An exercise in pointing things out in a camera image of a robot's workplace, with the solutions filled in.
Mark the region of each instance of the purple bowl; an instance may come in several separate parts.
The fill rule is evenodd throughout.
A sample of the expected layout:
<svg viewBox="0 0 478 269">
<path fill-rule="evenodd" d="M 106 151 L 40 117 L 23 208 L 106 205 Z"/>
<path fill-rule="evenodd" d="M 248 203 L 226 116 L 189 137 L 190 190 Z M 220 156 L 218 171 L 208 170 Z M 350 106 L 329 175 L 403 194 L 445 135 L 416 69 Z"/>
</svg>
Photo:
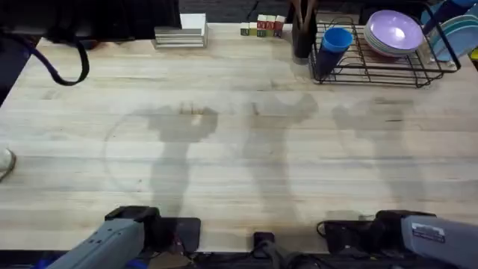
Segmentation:
<svg viewBox="0 0 478 269">
<path fill-rule="evenodd" d="M 421 27 L 400 12 L 377 11 L 370 16 L 367 25 L 380 42 L 395 49 L 416 49 L 423 42 Z"/>
</svg>

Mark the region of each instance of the wire dish rack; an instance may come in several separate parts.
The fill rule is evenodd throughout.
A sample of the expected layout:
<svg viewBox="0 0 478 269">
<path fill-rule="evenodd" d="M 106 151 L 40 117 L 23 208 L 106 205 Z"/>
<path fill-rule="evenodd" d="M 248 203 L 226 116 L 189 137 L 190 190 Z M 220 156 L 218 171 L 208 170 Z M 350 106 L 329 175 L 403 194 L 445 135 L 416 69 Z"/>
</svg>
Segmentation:
<svg viewBox="0 0 478 269">
<path fill-rule="evenodd" d="M 381 56 L 372 50 L 364 38 L 364 25 L 357 25 L 351 16 L 336 16 L 330 22 L 321 22 L 321 16 L 317 15 L 317 38 L 312 45 L 309 55 L 309 66 L 311 76 L 315 83 L 349 83 L 349 84 L 392 84 L 407 87 L 423 87 L 430 85 L 436 79 L 443 77 L 445 73 L 456 72 L 461 65 L 451 49 L 448 40 L 443 34 L 441 27 L 436 24 L 438 33 L 444 39 L 444 43 L 452 55 L 453 61 L 439 62 L 432 49 L 429 38 L 425 35 L 426 42 L 423 42 L 418 50 L 405 57 L 390 58 Z M 332 73 L 320 78 L 315 72 L 317 53 L 320 48 L 322 36 L 328 28 L 342 27 L 347 29 L 353 36 L 353 44 L 339 61 Z"/>
</svg>

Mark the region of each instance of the wood grain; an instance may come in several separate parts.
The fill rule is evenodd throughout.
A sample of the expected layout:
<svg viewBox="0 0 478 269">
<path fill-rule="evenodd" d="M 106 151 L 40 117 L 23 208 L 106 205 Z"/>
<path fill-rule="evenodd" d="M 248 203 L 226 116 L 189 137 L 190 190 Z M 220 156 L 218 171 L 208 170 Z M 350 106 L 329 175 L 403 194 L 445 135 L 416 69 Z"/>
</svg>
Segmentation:
<svg viewBox="0 0 478 269">
<path fill-rule="evenodd" d="M 0 248 L 68 250 L 119 205 L 199 217 L 201 250 L 274 231 L 323 250 L 316 222 L 380 209 L 478 223 L 478 75 L 427 88 L 315 85 L 280 39 L 210 24 L 207 49 L 106 43 L 56 85 L 30 59 L 0 111 L 18 155 L 0 184 Z M 74 49 L 42 51 L 74 78 Z"/>
</svg>

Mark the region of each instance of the label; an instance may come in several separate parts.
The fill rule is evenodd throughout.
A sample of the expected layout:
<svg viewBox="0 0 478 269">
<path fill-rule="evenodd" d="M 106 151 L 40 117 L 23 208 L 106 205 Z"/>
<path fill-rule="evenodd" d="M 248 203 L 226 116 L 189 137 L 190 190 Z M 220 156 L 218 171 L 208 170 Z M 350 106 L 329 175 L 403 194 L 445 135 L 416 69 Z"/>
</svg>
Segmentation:
<svg viewBox="0 0 478 269">
<path fill-rule="evenodd" d="M 413 236 L 425 238 L 438 243 L 445 242 L 445 231 L 442 228 L 430 225 L 412 223 L 412 234 Z"/>
</svg>

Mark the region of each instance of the plastic cup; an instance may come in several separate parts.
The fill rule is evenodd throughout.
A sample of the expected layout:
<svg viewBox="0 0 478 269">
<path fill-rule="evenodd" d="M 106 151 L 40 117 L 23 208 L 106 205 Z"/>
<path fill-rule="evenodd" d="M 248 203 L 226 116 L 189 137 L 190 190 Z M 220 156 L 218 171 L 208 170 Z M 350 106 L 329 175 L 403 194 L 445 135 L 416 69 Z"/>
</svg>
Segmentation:
<svg viewBox="0 0 478 269">
<path fill-rule="evenodd" d="M 334 70 L 352 41 L 352 34 L 343 28 L 330 28 L 324 33 L 315 65 L 315 72 L 319 78 L 329 75 Z"/>
</svg>

